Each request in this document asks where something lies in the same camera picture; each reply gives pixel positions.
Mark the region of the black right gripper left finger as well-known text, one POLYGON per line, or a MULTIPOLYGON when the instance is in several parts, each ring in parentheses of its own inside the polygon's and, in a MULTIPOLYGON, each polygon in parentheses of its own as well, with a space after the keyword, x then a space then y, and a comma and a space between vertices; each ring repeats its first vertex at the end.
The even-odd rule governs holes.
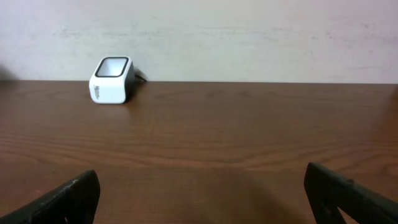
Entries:
POLYGON ((92 224, 100 198, 96 172, 87 170, 40 198, 1 217, 1 224, 92 224))

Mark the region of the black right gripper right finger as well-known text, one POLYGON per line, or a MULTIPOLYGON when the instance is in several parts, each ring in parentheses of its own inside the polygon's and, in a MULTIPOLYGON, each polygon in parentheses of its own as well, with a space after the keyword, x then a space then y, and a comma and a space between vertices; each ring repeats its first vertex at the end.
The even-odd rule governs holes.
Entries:
POLYGON ((304 188, 317 223, 345 223, 344 211, 358 223, 397 224, 396 202, 321 164, 308 164, 304 188))

